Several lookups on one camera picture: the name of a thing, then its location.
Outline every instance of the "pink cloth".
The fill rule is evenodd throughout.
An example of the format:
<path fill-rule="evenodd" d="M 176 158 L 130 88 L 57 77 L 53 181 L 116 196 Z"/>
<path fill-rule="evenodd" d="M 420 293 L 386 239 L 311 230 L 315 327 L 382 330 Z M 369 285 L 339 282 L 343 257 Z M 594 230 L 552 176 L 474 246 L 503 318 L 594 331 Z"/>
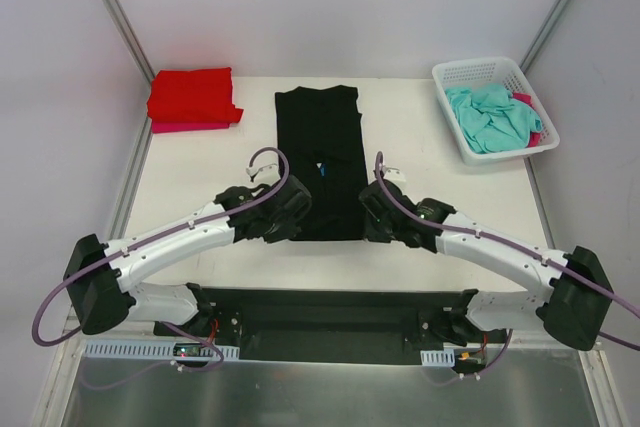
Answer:
<path fill-rule="evenodd" d="M 529 107 L 533 109 L 533 101 L 531 100 L 530 95 L 514 92 L 513 98 L 516 100 L 519 100 L 520 102 L 524 102 L 525 104 L 527 104 Z M 529 137 L 529 145 L 527 145 L 527 148 L 535 147 L 539 143 L 540 143 L 540 132 L 531 132 L 531 136 Z"/>
<path fill-rule="evenodd" d="M 170 132 L 188 132 L 193 130 L 218 130 L 228 129 L 225 122 L 156 122 L 151 121 L 151 132 L 154 134 L 167 134 Z"/>

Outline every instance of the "red wire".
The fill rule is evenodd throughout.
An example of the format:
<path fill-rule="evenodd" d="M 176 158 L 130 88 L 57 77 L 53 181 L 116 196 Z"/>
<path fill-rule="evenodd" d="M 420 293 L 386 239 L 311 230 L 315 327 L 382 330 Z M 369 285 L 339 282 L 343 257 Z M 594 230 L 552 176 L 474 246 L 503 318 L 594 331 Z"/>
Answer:
<path fill-rule="evenodd" d="M 215 325 L 213 322 L 210 322 L 211 334 L 209 334 L 209 338 L 207 339 L 208 342 L 213 342 L 213 339 L 216 338 L 216 332 L 218 332 L 218 319 L 213 319 L 213 321 L 215 322 Z"/>
<path fill-rule="evenodd" d="M 482 334 L 482 357 L 483 358 L 486 358 L 487 356 L 486 348 L 488 343 L 489 343 L 489 336 L 487 335 L 486 332 L 483 332 Z"/>

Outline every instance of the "metal sheet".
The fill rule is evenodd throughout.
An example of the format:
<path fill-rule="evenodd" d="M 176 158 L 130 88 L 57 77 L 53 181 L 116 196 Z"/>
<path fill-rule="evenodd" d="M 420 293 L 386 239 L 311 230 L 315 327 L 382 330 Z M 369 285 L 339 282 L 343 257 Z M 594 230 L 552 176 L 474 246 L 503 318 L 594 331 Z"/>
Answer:
<path fill-rule="evenodd" d="M 83 359 L 94 384 L 147 362 Z M 235 362 L 205 374 L 159 367 L 116 389 L 74 386 L 65 426 L 598 425 L 579 356 L 512 350 L 479 382 L 448 369 Z"/>

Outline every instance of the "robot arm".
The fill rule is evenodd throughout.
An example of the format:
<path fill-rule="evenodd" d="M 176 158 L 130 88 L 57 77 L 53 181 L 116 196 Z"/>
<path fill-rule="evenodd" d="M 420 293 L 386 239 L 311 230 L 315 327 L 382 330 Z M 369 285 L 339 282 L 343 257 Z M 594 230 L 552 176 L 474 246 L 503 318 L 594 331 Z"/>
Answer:
<path fill-rule="evenodd" d="M 293 237 L 311 207 L 311 196 L 294 177 L 265 202 L 237 212 L 266 196 L 279 180 L 276 164 L 250 172 L 256 187 L 230 187 L 193 213 L 159 229 L 101 244 L 95 235 L 80 239 L 65 278 L 93 262 L 121 254 L 100 269 L 69 285 L 67 291 L 82 331 L 98 334 L 125 319 L 166 321 L 198 329 L 208 325 L 211 306 L 200 286 L 164 286 L 143 281 L 184 258 L 245 239 L 272 243 Z M 225 215 L 226 212 L 237 213 Z"/>
<path fill-rule="evenodd" d="M 540 330 L 542 321 L 547 333 L 565 345 L 579 350 L 593 347 L 611 301 L 547 266 L 547 261 L 554 260 L 611 291 L 611 285 L 593 252 L 577 247 L 568 254 L 527 245 L 481 225 L 437 200 L 424 199 L 414 204 L 392 181 L 385 178 L 384 182 L 391 195 L 417 217 L 443 227 L 462 227 L 466 232 L 418 223 L 393 205 L 380 184 L 373 182 L 361 193 L 360 201 L 373 219 L 378 240 L 396 240 L 408 247 L 458 257 L 526 289 L 510 293 L 469 291 L 468 302 L 450 313 L 449 323 L 469 323 L 486 332 L 494 329 Z M 468 233 L 469 230 L 475 231 L 476 235 Z M 482 237 L 480 232 L 495 234 L 513 244 L 537 251 L 542 260 L 535 260 L 517 249 Z M 458 326 L 457 330 L 464 330 L 464 326 Z M 448 335 L 446 340 L 456 339 Z"/>

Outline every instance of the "metal frame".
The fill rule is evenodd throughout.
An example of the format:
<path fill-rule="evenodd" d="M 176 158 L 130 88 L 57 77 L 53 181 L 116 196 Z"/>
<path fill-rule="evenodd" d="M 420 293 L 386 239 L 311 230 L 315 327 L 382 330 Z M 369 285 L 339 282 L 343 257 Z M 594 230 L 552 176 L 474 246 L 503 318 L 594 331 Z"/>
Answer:
<path fill-rule="evenodd" d="M 154 71 L 144 54 L 120 2 L 118 0 L 102 1 L 142 75 L 151 83 L 154 78 Z M 538 58 L 571 2 L 572 0 L 556 0 L 521 63 L 523 72 L 526 73 Z M 147 119 L 136 140 L 134 151 L 129 162 L 127 176 L 120 195 L 118 196 L 114 218 L 109 229 L 109 235 L 112 238 L 121 237 L 126 229 L 128 216 L 133 205 L 135 192 L 140 176 L 142 175 L 144 161 L 151 141 L 150 130 L 150 122 Z M 544 205 L 541 201 L 533 166 L 529 159 L 525 161 L 525 164 L 547 242 L 549 246 L 553 247 L 553 237 L 544 211 Z M 77 325 L 77 319 L 70 316 L 65 330 Z M 117 330 L 102 335 L 101 338 L 144 340 L 149 339 L 150 336 L 153 335 L 152 332 L 153 325 L 151 323 L 127 322 L 119 326 Z M 541 337 L 537 334 L 525 333 L 515 337 L 512 342 L 513 346 L 519 349 L 563 348 L 545 334 L 542 334 Z M 44 394 L 34 417 L 34 426 L 58 427 L 61 425 L 85 344 L 86 341 L 84 337 L 78 336 L 58 346 L 53 365 L 45 384 Z M 581 352 L 580 359 L 589 392 L 601 425 L 630 425 L 626 418 L 625 411 L 622 408 L 617 389 L 613 383 L 613 377 L 609 370 L 609 364 L 604 351 L 593 350 L 591 352 Z"/>
<path fill-rule="evenodd" d="M 580 352 L 580 362 L 600 425 L 630 427 L 604 350 Z"/>

